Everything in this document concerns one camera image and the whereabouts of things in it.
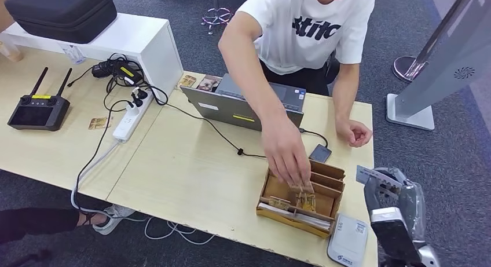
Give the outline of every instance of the bottle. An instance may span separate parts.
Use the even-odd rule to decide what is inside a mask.
[[[24,58],[21,51],[14,44],[7,41],[0,41],[0,53],[15,63]]]
[[[73,64],[80,64],[85,61],[82,51],[77,46],[59,44],[65,54],[70,58]]]

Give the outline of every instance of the wooden card holder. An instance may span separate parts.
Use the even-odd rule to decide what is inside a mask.
[[[268,169],[256,214],[313,233],[321,238],[331,235],[345,184],[345,171],[310,161],[310,178],[316,195],[316,212],[296,207],[295,193],[288,184],[280,183]]]

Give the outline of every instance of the controller screen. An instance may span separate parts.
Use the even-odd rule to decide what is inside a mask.
[[[52,110],[53,108],[50,107],[18,107],[11,124],[44,126]]]

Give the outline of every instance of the person's foot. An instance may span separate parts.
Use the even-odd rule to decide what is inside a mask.
[[[104,223],[108,217],[101,213],[79,213],[77,226],[81,225],[100,225]]]
[[[112,206],[104,209],[104,211],[108,213],[111,217],[128,217],[129,215],[135,212],[135,210],[133,209],[117,204],[113,204]],[[99,225],[93,225],[92,227],[98,233],[102,235],[108,235],[116,228],[116,226],[119,224],[121,220],[122,220],[121,218],[118,219],[107,218],[105,222],[102,222]]]

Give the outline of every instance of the black carrying case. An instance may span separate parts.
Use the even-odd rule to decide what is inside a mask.
[[[28,33],[72,43],[89,43],[117,16],[112,0],[6,0],[5,7]]]

